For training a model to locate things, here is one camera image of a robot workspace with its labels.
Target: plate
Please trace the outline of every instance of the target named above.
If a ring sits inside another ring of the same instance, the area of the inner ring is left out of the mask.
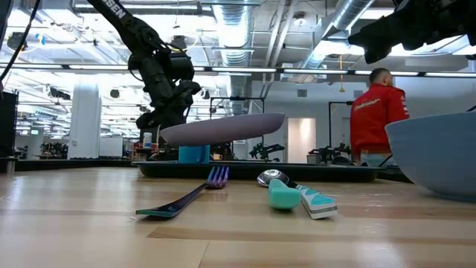
[[[275,132],[285,117],[280,113],[238,115],[168,127],[161,135],[168,144],[178,146],[238,141]]]

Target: table surface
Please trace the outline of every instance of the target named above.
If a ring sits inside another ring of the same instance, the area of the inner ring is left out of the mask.
[[[285,213],[267,190],[230,181],[179,216],[134,215],[203,181],[148,179],[134,168],[0,176],[0,267],[476,267],[476,205],[415,185],[309,183],[340,214]]]

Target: bowl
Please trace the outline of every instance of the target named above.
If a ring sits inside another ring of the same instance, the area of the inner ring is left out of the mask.
[[[476,112],[408,119],[385,130],[395,162],[412,182],[476,202]]]

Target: blue cup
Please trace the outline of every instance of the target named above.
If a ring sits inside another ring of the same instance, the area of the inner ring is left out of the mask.
[[[208,164],[210,163],[210,145],[180,146],[178,148],[178,163]]]

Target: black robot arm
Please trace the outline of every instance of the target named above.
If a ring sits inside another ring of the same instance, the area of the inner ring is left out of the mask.
[[[349,37],[349,43],[365,49],[365,60],[374,63],[384,59],[392,47],[403,44],[415,50],[425,43],[434,44],[452,36],[468,35],[476,45],[475,0],[393,0],[395,11],[364,26]]]
[[[193,104],[192,95],[201,90],[191,81],[192,61],[183,51],[172,53],[146,22],[134,17],[117,0],[88,0],[118,31],[132,52],[129,70],[139,70],[155,108],[143,114],[136,124],[139,129],[161,126],[161,129],[184,124],[184,111]]]

